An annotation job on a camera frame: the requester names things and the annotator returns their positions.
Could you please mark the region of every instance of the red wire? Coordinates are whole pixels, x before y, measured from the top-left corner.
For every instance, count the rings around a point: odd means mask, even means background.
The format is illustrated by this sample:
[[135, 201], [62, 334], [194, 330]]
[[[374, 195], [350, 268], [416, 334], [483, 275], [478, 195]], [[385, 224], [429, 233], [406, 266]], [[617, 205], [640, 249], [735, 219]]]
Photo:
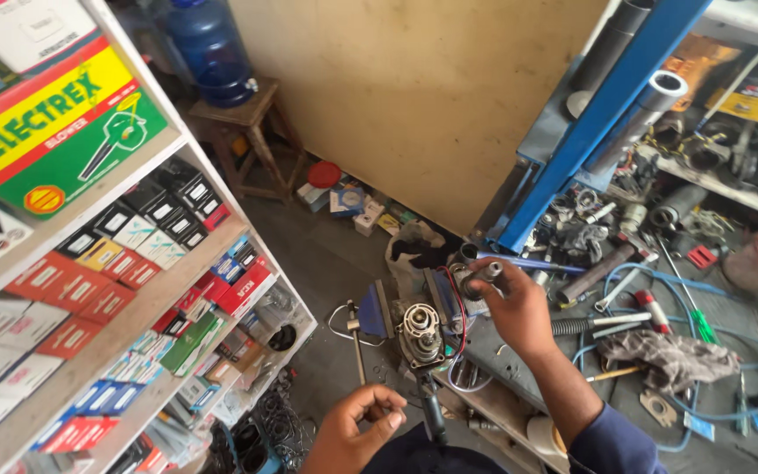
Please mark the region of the red wire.
[[461, 355], [461, 352], [464, 352], [464, 348], [467, 347], [467, 310], [464, 308], [464, 302], [461, 300], [461, 294], [458, 293], [458, 288], [455, 287], [455, 280], [452, 279], [452, 274], [449, 272], [449, 268], [438, 266], [437, 269], [443, 270], [447, 273], [449, 285], [452, 286], [452, 291], [455, 293], [455, 298], [458, 300], [458, 307], [461, 309], [461, 323], [463, 323], [464, 329], [461, 331], [461, 346], [455, 354], [455, 357], [458, 357]]

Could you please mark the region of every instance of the hand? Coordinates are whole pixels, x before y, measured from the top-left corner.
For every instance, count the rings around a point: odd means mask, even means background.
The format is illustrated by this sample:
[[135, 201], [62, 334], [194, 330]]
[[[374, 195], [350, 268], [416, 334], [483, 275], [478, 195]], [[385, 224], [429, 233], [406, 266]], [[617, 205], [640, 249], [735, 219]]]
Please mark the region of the hand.
[[526, 363], [559, 352], [552, 336], [546, 291], [517, 266], [499, 258], [477, 260], [470, 264], [470, 270], [475, 272], [492, 262], [502, 263], [502, 274], [495, 283], [505, 298], [487, 282], [473, 280], [469, 285], [484, 297], [499, 335]]
[[[355, 389], [323, 418], [300, 474], [358, 474], [407, 421], [403, 413], [407, 404], [402, 395], [384, 385]], [[364, 433], [357, 426], [362, 419], [373, 423]]]

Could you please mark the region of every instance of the hammer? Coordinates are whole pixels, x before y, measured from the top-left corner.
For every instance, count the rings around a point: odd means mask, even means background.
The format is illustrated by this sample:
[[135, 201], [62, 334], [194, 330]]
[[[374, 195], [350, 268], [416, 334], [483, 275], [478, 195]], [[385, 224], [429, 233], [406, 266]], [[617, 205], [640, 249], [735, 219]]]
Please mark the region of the hammer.
[[639, 254], [644, 259], [655, 255], [648, 244], [633, 233], [619, 232], [616, 239], [622, 244], [615, 251], [605, 255], [601, 262], [596, 263], [586, 273], [578, 276], [566, 286], [560, 288], [554, 296], [563, 304], [566, 304], [601, 280], [617, 266], [627, 262], [632, 256]]

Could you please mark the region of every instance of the wooden stool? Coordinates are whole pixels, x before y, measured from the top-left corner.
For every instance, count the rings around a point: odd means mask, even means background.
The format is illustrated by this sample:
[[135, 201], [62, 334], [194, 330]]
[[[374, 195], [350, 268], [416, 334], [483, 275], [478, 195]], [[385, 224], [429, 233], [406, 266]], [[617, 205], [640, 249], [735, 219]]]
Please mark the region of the wooden stool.
[[[189, 110], [191, 115], [206, 119], [202, 124], [201, 131], [208, 137], [208, 140], [215, 147], [218, 161], [221, 162], [226, 173], [226, 183], [232, 190], [236, 198], [244, 198], [244, 195], [260, 196], [262, 198], [281, 199], [285, 204], [292, 199], [291, 191], [294, 188], [294, 181], [300, 173], [303, 163], [306, 162], [306, 150], [303, 149], [303, 143], [300, 136], [294, 130], [286, 114], [283, 113], [279, 105], [279, 99], [276, 95], [279, 89], [279, 79], [258, 78], [259, 91], [245, 102], [232, 109], [220, 109], [207, 104], [204, 100], [198, 101]], [[297, 165], [286, 183], [279, 173], [274, 156], [271, 154], [262, 130], [259, 126], [268, 113], [268, 110], [274, 112], [271, 114], [271, 120], [277, 120], [286, 134], [288, 142], [297, 153]], [[240, 169], [236, 169], [233, 159], [231, 144], [227, 137], [230, 131], [244, 133], [250, 139], [253, 152], [250, 153], [242, 163]], [[268, 170], [271, 178], [274, 180], [274, 189], [263, 189], [258, 187], [245, 186], [244, 179], [250, 172], [250, 166], [259, 158], [262, 166]]]

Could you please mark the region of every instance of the left hand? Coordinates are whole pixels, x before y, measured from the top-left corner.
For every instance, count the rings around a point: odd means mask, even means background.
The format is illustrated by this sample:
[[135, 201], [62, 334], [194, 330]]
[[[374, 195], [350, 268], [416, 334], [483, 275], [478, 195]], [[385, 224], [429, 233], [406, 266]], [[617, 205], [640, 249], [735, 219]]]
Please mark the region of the left hand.
[[[300, 474], [357, 474], [406, 422], [402, 395], [384, 385], [359, 387], [323, 418], [318, 437]], [[358, 423], [373, 426], [361, 433]]]

